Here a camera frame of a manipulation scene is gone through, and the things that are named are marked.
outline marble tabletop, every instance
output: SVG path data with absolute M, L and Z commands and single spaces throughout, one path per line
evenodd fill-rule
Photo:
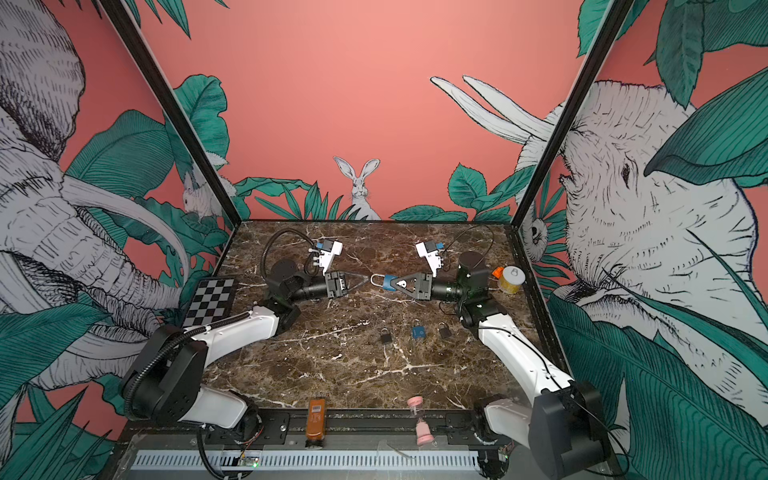
M 467 228 L 465 224 L 440 223 L 329 223 L 250 221 L 240 226 L 219 269 L 234 275 L 240 287 L 233 313 L 248 310 L 261 299 L 266 287 L 259 275 L 259 257 L 270 236 L 295 228 L 313 240 L 336 239 L 343 252 L 332 270 L 362 273 L 429 272 L 414 245 L 424 240 L 446 245 Z M 505 228 L 475 228 L 447 252 L 453 278 L 458 255 L 466 250 L 485 252 L 493 238 L 487 261 L 491 268 L 514 265 Z M 306 242 L 291 234 L 274 244 L 268 268 L 282 258 L 302 264 Z M 515 295 L 495 292 L 523 333 L 536 345 L 539 338 L 523 290 Z M 300 304 L 301 316 L 287 332 L 233 352 L 205 372 L 204 381 L 218 389 L 232 389 L 262 407 L 306 408 L 309 400 L 324 397 L 329 408 L 404 409 L 415 395 L 428 409 L 470 409 L 473 402 L 502 394 L 528 404 L 520 385 L 494 353 L 447 316 L 436 301 L 417 302 L 397 292 L 366 283 L 347 297 Z M 418 320 L 425 339 L 414 340 L 411 328 Z M 438 333 L 445 323 L 452 336 Z M 380 342 L 382 328 L 393 342 Z

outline black cable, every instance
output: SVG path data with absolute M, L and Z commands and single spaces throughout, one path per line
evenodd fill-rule
M 478 327 L 476 327 L 476 328 L 477 328 L 478 330 L 501 330 L 502 332 L 506 332 L 506 333 L 508 333 L 508 334 L 509 334 L 509 335 L 510 335 L 512 338 L 516 339 L 517 341 L 519 341 L 519 342 L 520 342 L 520 343 L 522 343 L 523 345 L 527 346 L 527 347 L 528 347 L 528 348 L 529 348 L 529 349 L 530 349 L 530 350 L 531 350 L 533 353 L 535 353 L 535 354 L 536 354 L 536 356 L 537 356 L 537 357 L 538 357 L 538 358 L 541 360 L 541 363 L 544 363 L 544 368 L 545 368 L 545 370 L 547 371 L 547 374 L 548 374 L 548 375 L 550 376 L 550 378 L 552 379 L 552 382 L 554 382 L 554 384 L 555 384 L 556 386 L 558 386 L 558 388 L 559 388 L 560 390 L 562 390 L 562 389 L 564 388 L 562 385 L 560 385 L 560 384 L 558 383 L 558 381 L 557 381 L 557 380 L 555 380 L 555 379 L 554 379 L 554 376 L 552 375 L 552 372 L 550 372 L 550 371 L 549 371 L 549 366 L 547 365 L 547 360 L 546 360 L 546 359 L 545 359 L 543 356 L 541 356 L 541 354 L 540 354 L 539 352 L 537 352 L 535 348 L 533 348 L 532 346 L 528 345 L 526 342 L 523 342 L 523 341 L 522 341 L 522 339 L 519 339 L 519 338 L 518 338 L 518 336 L 516 336 L 514 333 L 510 332 L 510 331 L 509 331 L 509 330 L 507 330 L 507 329 L 498 328 L 498 327 L 496 327 L 496 326 L 478 326 Z M 619 442 L 619 439 L 617 439 L 617 438 L 616 438 L 616 435 L 614 435 L 614 434 L 613 434 L 613 432 L 611 432 L 611 430 L 610 430 L 610 429 L 609 429 L 609 428 L 608 428 L 608 427 L 607 427 L 607 426 L 606 426 L 606 425 L 605 425 L 605 424 L 604 424 L 604 423 L 603 423 L 603 422 L 602 422 L 602 421 L 601 421 L 601 420 L 600 420 L 600 419 L 599 419 L 599 418 L 598 418 L 598 417 L 597 417 L 597 416 L 596 416 L 594 413 L 590 412 L 590 411 L 587 409 L 587 407 L 583 406 L 582 404 L 580 404 L 579 402 L 577 402 L 577 401 L 575 401 L 575 400 L 574 400 L 574 404 L 575 404 L 575 405 L 576 405 L 578 408 L 580 408 L 580 409 L 584 410 L 586 413 L 588 413 L 588 414 L 589 414 L 589 416 L 591 416 L 593 419 L 595 419 L 595 421 L 596 421 L 597 423 L 599 423 L 599 424 L 600 424 L 600 426 L 601 426 L 601 427 L 603 427 L 603 429 L 605 429 L 605 432 L 606 432 L 608 435 L 610 435 L 610 436 L 611 436 L 611 438 L 612 438 L 612 439 L 613 439 L 613 440 L 614 440 L 614 441 L 615 441 L 615 442 L 616 442 L 616 443 L 619 445 L 619 448 L 621 449 L 621 452 L 622 452 L 622 453 L 624 453 L 624 456 L 627 458 L 627 468 L 626 468 L 626 469 L 625 469 L 625 470 L 624 470 L 622 473 L 619 473 L 619 474 L 611 474 L 611 473 L 600 473 L 600 472 L 596 472 L 595 470 L 590 470 L 589 468 L 585 468 L 584 470 L 585 470 L 586 472 L 594 473 L 595 475 L 602 475 L 602 476 L 604 476 L 604 477 L 610 477 L 610 478 L 618 478 L 618 477 L 623 477 L 623 476 L 625 476 L 627 473 L 629 473 L 629 469 L 630 469 L 630 466 L 632 465 L 632 462 L 631 462 L 631 460 L 630 460 L 630 458 L 629 458 L 629 453 L 627 453 L 627 450 L 626 450 L 626 449 L 624 449 L 624 446 L 621 444 L 621 442 Z
M 283 230 L 280 230 L 279 232 L 276 232 L 274 235 L 270 237 L 269 240 L 266 241 L 266 245 L 264 246 L 264 251 L 261 253 L 261 261 L 259 263 L 259 269 L 261 273 L 261 278 L 266 282 L 266 257 L 270 253 L 270 249 L 272 248 L 273 243 L 277 241 L 278 238 L 280 238 L 285 233 L 293 233 L 294 235 L 297 235 L 298 237 L 301 237 L 303 240 L 306 240 L 306 242 L 310 245 L 310 248 L 315 248 L 315 244 L 312 243 L 312 239 L 310 239 L 306 234 L 299 232 L 298 230 L 294 230 L 293 228 L 286 228 Z M 312 273 L 310 273 L 310 262 L 312 261 L 314 253 L 310 252 L 310 254 L 307 256 L 306 260 L 304 261 L 304 273 L 306 273 L 309 276 L 315 276 L 317 275 L 319 271 L 319 267 L 315 265 L 315 269 Z
M 206 332 L 209 329 L 217 329 L 222 326 L 229 325 L 231 323 L 239 322 L 242 319 L 247 318 L 248 315 L 250 315 L 250 312 L 238 313 L 237 315 L 232 315 L 230 317 L 219 320 L 217 322 L 213 322 L 210 325 L 202 326 L 194 330 L 189 330 L 173 338 L 170 342 L 163 345 L 163 348 L 157 351 L 157 354 L 154 356 L 152 361 L 149 362 L 147 366 L 145 366 L 144 369 L 141 370 L 132 379 L 131 386 L 128 388 L 128 391 L 125 393 L 125 396 L 124 396 L 123 410 L 124 410 L 125 418 L 131 420 L 132 422 L 138 422 L 141 420 L 149 419 L 146 417 L 141 417 L 134 413 L 134 410 L 133 410 L 134 397 L 136 396 L 136 392 L 139 390 L 139 386 L 141 385 L 141 383 L 144 381 L 147 375 L 149 375 L 149 372 L 151 372 L 152 369 L 155 366 L 157 366 L 157 364 L 160 363 L 174 348 L 179 346 L 181 343 L 186 342 L 187 340 L 189 340 L 195 335 L 199 335 L 203 332 Z
M 491 227 L 489 227 L 488 225 L 486 225 L 485 223 L 477 223 L 475 225 L 472 225 L 468 229 L 464 230 L 459 235 L 457 235 L 453 240 L 451 240 L 451 243 L 449 243 L 448 246 L 445 248 L 445 258 L 447 260 L 447 264 L 442 267 L 442 271 L 444 271 L 444 272 L 451 271 L 451 261 L 450 261 L 449 255 L 448 255 L 448 250 L 453 246 L 454 243 L 456 243 L 456 241 L 459 238 L 464 236 L 465 233 L 467 233 L 470 230 L 475 229 L 477 227 L 485 227 L 485 228 L 488 229 L 489 232 L 491 232 L 491 245 L 488 247 L 488 249 L 485 251 L 485 253 L 483 253 L 483 256 L 480 257 L 480 260 L 478 260 L 478 262 L 475 264 L 475 266 L 478 266 L 480 264 L 480 262 L 482 262 L 482 260 L 488 255 L 488 252 L 490 252 L 491 248 L 493 247 L 493 243 L 496 241 L 496 235 L 493 233 L 493 229 Z
M 203 467 L 205 467 L 208 473 L 210 473 L 212 477 L 218 478 L 218 480 L 229 480 L 229 478 L 234 480 L 235 478 L 246 478 L 248 475 L 250 475 L 253 470 L 238 472 L 235 475 L 221 475 L 219 472 L 214 470 L 214 467 L 208 461 L 208 455 L 205 452 L 205 444 L 203 444 L 203 428 L 205 428 L 204 425 L 197 429 L 197 451 L 200 453 L 200 460 L 203 461 Z

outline black metal frame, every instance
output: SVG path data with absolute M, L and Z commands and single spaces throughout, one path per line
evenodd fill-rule
M 525 195 L 518 205 L 518 210 L 515 212 L 515 217 L 512 219 L 512 225 L 515 228 L 520 228 L 522 225 L 523 218 L 525 218 L 539 188 L 544 183 L 544 178 L 547 176 L 552 162 L 560 154 L 560 147 L 565 140 L 565 136 L 571 129 L 571 125 L 574 123 L 584 100 L 587 98 L 594 79 L 598 76 L 600 68 L 603 66 L 605 57 L 607 57 L 611 46 L 614 44 L 616 35 L 618 35 L 619 29 L 623 25 L 624 19 L 627 17 L 627 13 L 632 6 L 632 1 L 613 0 L 603 17 L 600 30 L 595 35 L 589 53 L 587 53 L 587 59 L 584 60 L 578 77 L 576 77 L 574 87 L 571 89 L 571 94 L 568 95 L 568 99 L 565 102 L 563 113 L 554 126 L 552 136 L 549 137 L 549 142 L 547 142 L 544 153 L 541 154 L 541 159 L 533 173 L 533 177 L 531 177 L 531 183 L 528 184 L 528 189 L 525 191 Z
M 144 43 L 144 37 L 136 29 L 133 18 L 126 9 L 127 7 L 121 0 L 100 1 L 114 29 L 118 31 L 118 35 L 123 40 L 125 48 L 131 53 L 131 57 L 133 57 L 139 70 L 144 75 L 144 79 L 152 89 L 154 96 L 160 102 L 163 111 L 176 129 L 179 137 L 181 137 L 181 141 L 184 142 L 184 146 L 189 150 L 190 156 L 194 159 L 200 171 L 203 172 L 206 182 L 210 185 L 219 203 L 221 203 L 224 214 L 229 217 L 232 225 L 237 227 L 242 221 L 240 215 L 237 213 L 237 209 L 232 200 L 230 200 L 229 195 L 224 191 L 224 187 L 221 186 L 216 171 L 210 166 L 205 149 L 203 149 L 203 145 L 197 138 L 189 118 L 181 109 L 174 91 L 170 88 L 157 63 L 155 63 L 152 53 Z

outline blue padlock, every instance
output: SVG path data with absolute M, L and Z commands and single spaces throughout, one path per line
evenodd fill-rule
M 418 320 L 413 320 L 414 326 L 411 328 L 411 336 L 414 340 L 421 340 L 427 338 L 427 331 L 423 325 L 419 325 Z
M 384 280 L 382 281 L 382 284 L 381 284 L 381 285 L 379 285 L 378 283 L 374 283 L 374 282 L 373 282 L 373 277 L 374 277 L 374 276 L 380 276 L 380 277 L 382 277 L 382 278 L 384 279 Z M 381 273 L 374 273 L 373 275 L 371 275 L 371 283 L 372 283 L 373 285 L 376 285 L 376 286 L 380 286 L 380 287 L 382 287 L 384 290 L 386 290 L 386 291 L 388 291 L 388 292 L 394 292 L 394 291 L 396 291 L 396 289 L 392 287 L 392 281 L 393 281 L 395 278 L 397 278 L 397 277 L 396 277 L 396 276 L 394 276 L 394 275 L 382 275 Z

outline elephant ear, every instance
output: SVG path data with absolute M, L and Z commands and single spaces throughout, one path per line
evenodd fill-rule
M 0 0 L 0 108 L 52 160 L 74 133 L 85 89 L 80 58 L 43 2 Z

